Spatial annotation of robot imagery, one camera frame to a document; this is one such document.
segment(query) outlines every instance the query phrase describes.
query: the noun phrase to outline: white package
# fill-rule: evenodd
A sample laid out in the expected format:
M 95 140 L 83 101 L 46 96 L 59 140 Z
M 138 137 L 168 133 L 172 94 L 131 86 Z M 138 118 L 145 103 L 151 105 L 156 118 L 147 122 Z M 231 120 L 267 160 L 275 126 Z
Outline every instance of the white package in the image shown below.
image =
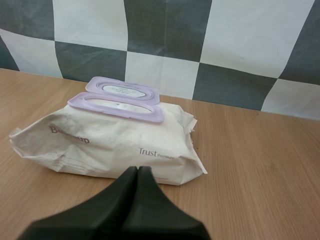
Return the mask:
M 181 185 L 207 173 L 190 132 L 197 120 L 160 103 L 164 122 L 150 123 L 65 106 L 17 129 L 13 149 L 56 172 L 117 178 L 130 166 L 150 166 L 158 183 Z

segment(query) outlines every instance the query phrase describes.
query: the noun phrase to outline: white square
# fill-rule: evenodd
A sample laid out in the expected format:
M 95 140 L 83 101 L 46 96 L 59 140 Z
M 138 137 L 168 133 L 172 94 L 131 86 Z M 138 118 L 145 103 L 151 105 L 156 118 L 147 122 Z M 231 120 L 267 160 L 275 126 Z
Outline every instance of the white square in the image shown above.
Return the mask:
M 320 120 L 320 86 L 278 79 L 261 111 Z
M 21 72 L 62 78 L 55 42 L 0 29 L 0 35 Z
M 124 1 L 53 0 L 54 39 L 114 50 L 127 50 Z
M 128 52 L 125 81 L 159 89 L 161 95 L 192 99 L 199 63 Z
M 314 1 L 212 1 L 201 63 L 278 78 Z

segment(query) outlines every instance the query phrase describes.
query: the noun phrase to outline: label on lid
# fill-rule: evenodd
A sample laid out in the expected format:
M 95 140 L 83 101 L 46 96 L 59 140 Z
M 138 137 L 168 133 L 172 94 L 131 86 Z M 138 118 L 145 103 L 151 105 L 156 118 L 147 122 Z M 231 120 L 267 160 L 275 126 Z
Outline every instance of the label on lid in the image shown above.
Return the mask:
M 134 98 L 144 97 L 146 95 L 145 93 L 140 92 L 138 90 L 121 87 L 121 86 L 106 85 L 106 86 L 103 86 L 102 89 L 107 93 L 130 96 Z
M 154 87 L 123 82 L 102 76 L 93 77 L 85 86 L 85 89 L 89 93 L 121 97 L 149 105 L 160 103 L 159 91 Z

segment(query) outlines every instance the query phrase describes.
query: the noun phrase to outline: purple lid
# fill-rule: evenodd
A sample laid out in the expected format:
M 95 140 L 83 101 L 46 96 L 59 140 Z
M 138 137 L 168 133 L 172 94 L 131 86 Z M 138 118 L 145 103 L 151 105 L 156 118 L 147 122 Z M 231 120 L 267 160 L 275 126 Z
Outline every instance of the purple lid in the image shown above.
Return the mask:
M 102 76 L 93 77 L 85 89 L 90 93 L 117 96 L 150 105 L 160 102 L 159 91 L 156 88 Z
M 147 122 L 162 123 L 164 121 L 160 107 L 123 97 L 81 92 L 71 98 L 68 105 L 77 109 Z

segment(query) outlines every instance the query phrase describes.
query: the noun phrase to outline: wood grain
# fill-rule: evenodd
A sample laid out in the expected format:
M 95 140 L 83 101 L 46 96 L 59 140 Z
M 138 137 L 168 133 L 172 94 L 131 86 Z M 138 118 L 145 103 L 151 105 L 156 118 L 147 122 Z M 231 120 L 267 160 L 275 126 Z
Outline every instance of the wood grain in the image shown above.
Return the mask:
M 0 69 L 0 239 L 77 205 L 112 179 L 57 173 L 20 158 L 9 134 L 66 105 L 85 83 Z M 197 119 L 208 174 L 162 185 L 213 240 L 320 239 L 320 122 L 162 96 Z

